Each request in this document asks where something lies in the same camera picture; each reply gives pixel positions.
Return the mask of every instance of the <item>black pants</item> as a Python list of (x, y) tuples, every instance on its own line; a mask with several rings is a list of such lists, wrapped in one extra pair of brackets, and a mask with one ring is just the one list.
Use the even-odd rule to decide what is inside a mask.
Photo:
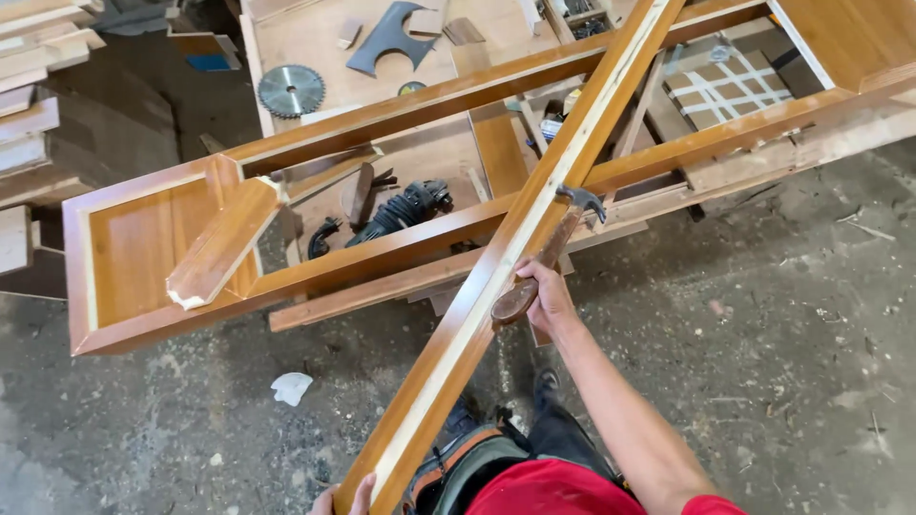
[(561, 405), (551, 403), (537, 415), (528, 441), (534, 455), (550, 455), (587, 466), (599, 476), (616, 483), (610, 465), (585, 434), (579, 422)]

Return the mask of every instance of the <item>circular saw blade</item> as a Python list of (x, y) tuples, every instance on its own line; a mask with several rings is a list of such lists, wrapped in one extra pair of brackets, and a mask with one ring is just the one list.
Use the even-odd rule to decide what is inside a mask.
[(321, 105), (324, 81), (318, 72), (307, 66), (277, 66), (261, 78), (257, 96), (273, 116), (298, 118)]

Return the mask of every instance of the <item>shoe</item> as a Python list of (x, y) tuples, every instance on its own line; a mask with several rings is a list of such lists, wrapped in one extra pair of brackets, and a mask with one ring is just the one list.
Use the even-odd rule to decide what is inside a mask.
[(449, 411), (449, 416), (445, 419), (442, 430), (445, 432), (447, 440), (451, 441), (470, 433), (480, 426), (480, 421), (468, 409), (467, 401), (462, 395), (452, 406), (452, 410)]
[(534, 412), (543, 413), (551, 404), (560, 403), (560, 376), (553, 368), (541, 370), (534, 378)]

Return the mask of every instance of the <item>wooden hammer handle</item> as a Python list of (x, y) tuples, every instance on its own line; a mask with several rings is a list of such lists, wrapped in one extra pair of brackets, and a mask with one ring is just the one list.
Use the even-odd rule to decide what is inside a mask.
[[(570, 206), (563, 215), (560, 224), (554, 229), (553, 234), (544, 244), (535, 259), (547, 268), (554, 268), (560, 254), (566, 248), (566, 242), (569, 241), (573, 230), (579, 224), (579, 218), (582, 217), (583, 208), (579, 206)], [(534, 300), (538, 297), (538, 282), (534, 278), (522, 279), (496, 300), (493, 308), (490, 310), (490, 316), (493, 321), (499, 324), (513, 323), (522, 317)]]

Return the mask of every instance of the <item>hammer head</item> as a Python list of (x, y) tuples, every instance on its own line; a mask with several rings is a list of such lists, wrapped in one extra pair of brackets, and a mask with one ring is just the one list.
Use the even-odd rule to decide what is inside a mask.
[(598, 215), (598, 220), (601, 220), (602, 224), (607, 219), (605, 207), (601, 204), (601, 200), (598, 199), (597, 195), (589, 192), (585, 188), (571, 189), (569, 186), (561, 184), (557, 188), (557, 194), (569, 197), (571, 200), (570, 205), (579, 206), (584, 211), (588, 211), (589, 209), (593, 210)]

